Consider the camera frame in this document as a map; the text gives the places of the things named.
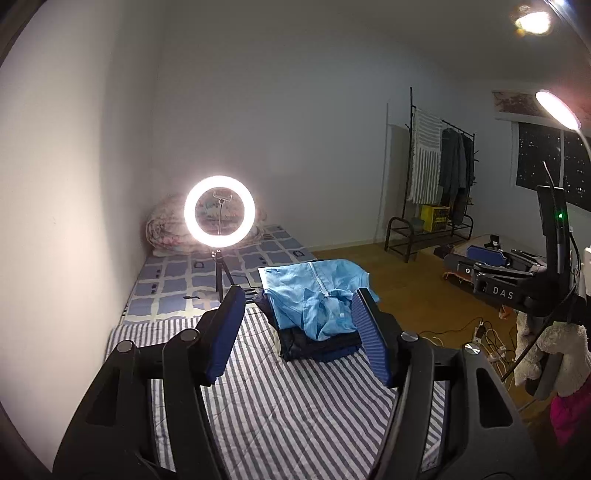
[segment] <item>magenta fabric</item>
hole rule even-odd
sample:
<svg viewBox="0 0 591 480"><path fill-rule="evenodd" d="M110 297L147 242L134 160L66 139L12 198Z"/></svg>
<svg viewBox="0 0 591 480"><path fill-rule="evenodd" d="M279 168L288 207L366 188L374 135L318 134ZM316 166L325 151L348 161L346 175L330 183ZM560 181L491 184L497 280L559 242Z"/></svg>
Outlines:
<svg viewBox="0 0 591 480"><path fill-rule="evenodd" d="M577 428L579 419L591 410L591 375L569 397L556 396L550 405L550 421L558 444L563 447Z"/></svg>

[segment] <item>yellow box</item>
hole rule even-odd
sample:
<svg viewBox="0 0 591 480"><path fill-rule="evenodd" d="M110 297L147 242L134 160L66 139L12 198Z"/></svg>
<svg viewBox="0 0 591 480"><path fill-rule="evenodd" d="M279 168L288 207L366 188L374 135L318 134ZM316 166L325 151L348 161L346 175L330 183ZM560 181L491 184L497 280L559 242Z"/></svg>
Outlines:
<svg viewBox="0 0 591 480"><path fill-rule="evenodd" d="M445 230L448 217L449 207L423 205L421 208L421 220L424 222L423 229L426 232L438 232L440 230Z"/></svg>

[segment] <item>silver bolt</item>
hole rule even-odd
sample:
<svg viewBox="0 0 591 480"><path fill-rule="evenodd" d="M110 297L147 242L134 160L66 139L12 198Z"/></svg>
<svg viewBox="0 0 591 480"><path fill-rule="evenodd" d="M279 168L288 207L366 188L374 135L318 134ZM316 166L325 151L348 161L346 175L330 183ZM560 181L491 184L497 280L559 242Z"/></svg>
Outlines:
<svg viewBox="0 0 591 480"><path fill-rule="evenodd" d="M475 343L467 343L464 345L464 350L470 355L478 355L480 353L480 347Z"/></svg>
<svg viewBox="0 0 591 480"><path fill-rule="evenodd" d="M418 340L418 335L414 332L402 332L400 336L405 342L416 342Z"/></svg>
<svg viewBox="0 0 591 480"><path fill-rule="evenodd" d="M117 351L120 353L127 353L134 347L134 343L131 340L123 340L117 344Z"/></svg>
<svg viewBox="0 0 591 480"><path fill-rule="evenodd" d="M183 342L192 342L197 338L197 330L193 328L188 328L181 332L181 340Z"/></svg>

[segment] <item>garment rack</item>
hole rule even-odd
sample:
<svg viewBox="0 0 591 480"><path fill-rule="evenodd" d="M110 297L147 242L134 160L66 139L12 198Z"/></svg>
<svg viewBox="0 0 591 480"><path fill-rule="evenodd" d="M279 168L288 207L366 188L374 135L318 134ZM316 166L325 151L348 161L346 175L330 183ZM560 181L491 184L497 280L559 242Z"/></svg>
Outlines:
<svg viewBox="0 0 591 480"><path fill-rule="evenodd" d="M414 255L416 257L417 251L420 249L422 242L432 241L434 239L439 238L450 238L450 244L458 243L461 241L469 240L472 238L472 231L474 228L474 219L466 213L467 207L469 204L466 205L466 209L463 213L463 219L461 224L455 225L451 219L448 219L447 225L444 230L439 230L437 232L416 232L412 223L409 222L404 218L406 214L406 206L408 202L408 188L410 183L410 174L411 174L411 166L412 166L412 159L413 159L413 119L414 119L414 112L417 109L417 106L414 104L413 99L413 87L410 87L410 125L406 125L408 128L410 139L409 139L409 146L408 146L408 166L407 166L407 178L406 178L406 186L404 189L404 203L402 205L402 214L400 217L392 217L388 222L388 229L386 232L386 241L384 243L384 250L387 251L394 251L397 254L400 254L404 257L404 262L408 262L410 257ZM448 125L449 127L457 130L458 132L466 135L467 137L472 139L474 145L476 145L476 134L475 133L468 133L464 129L461 129L446 120L441 120L444 124ZM387 121L387 127L391 127L392 125ZM470 197L470 189L468 190L467 196ZM466 229L470 229L468 236L463 236L459 231L464 231ZM395 244L390 244L390 236L392 232L395 232L405 239L401 242L397 242Z"/></svg>

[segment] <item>baseboard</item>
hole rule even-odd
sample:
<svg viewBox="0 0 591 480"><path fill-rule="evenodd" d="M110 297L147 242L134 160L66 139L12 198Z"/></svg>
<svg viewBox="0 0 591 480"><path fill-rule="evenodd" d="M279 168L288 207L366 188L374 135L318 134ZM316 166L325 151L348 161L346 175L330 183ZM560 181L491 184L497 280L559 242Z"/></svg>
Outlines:
<svg viewBox="0 0 591 480"><path fill-rule="evenodd" d="M372 245L372 244L384 244L386 237L377 239L359 240L357 242L347 242L344 244L332 244L332 245L316 245L314 247L306 247L311 252L321 252L322 250L336 250L337 248L347 247L360 247L361 245Z"/></svg>

